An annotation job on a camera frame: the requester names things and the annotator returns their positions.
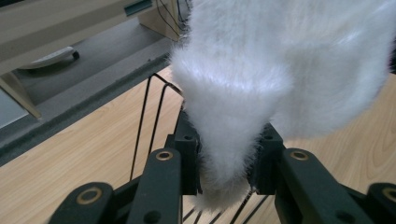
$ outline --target white fluffy fabric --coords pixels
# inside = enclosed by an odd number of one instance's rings
[[[194,0],[172,70],[201,136],[197,206],[214,211],[248,190],[263,125],[284,139],[339,129],[388,76],[395,0]]]

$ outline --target black metal bracket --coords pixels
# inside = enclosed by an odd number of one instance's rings
[[[105,183],[75,189],[50,223],[181,223],[181,195],[202,193],[199,136],[180,113],[165,148],[148,156],[143,174],[113,190]],[[367,195],[339,184],[310,152],[285,149],[271,124],[247,171],[252,191],[275,195],[282,223],[396,223],[396,185],[373,184]]]

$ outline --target wooden table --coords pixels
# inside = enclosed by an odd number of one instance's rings
[[[168,69],[160,74],[170,77]],[[162,86],[158,79],[152,80],[134,176],[144,167]],[[102,181],[117,188],[129,181],[145,88],[146,82],[137,85],[1,167],[0,223],[44,223],[80,185]],[[365,192],[374,182],[396,183],[395,96],[396,76],[390,76],[373,107],[343,130],[286,145],[309,149],[338,181],[353,189]],[[175,92],[166,92],[154,148],[162,147],[175,128],[181,101]],[[236,223],[242,223],[261,198],[253,196]],[[184,213],[191,208],[184,203]],[[229,210],[217,223],[229,223],[233,214]],[[209,223],[215,215],[203,215],[199,223]],[[185,223],[193,223],[195,217]],[[271,196],[249,223],[277,222]]]

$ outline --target white fur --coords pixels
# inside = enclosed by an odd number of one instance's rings
[[[366,109],[388,76],[395,0],[195,0],[172,69],[201,136],[201,209],[248,190],[263,125],[326,134]]]

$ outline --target fuzzy white cloth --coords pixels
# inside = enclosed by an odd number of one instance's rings
[[[248,190],[265,123],[284,139],[330,133],[368,108],[388,77],[395,0],[195,0],[175,82],[201,136],[201,209]]]

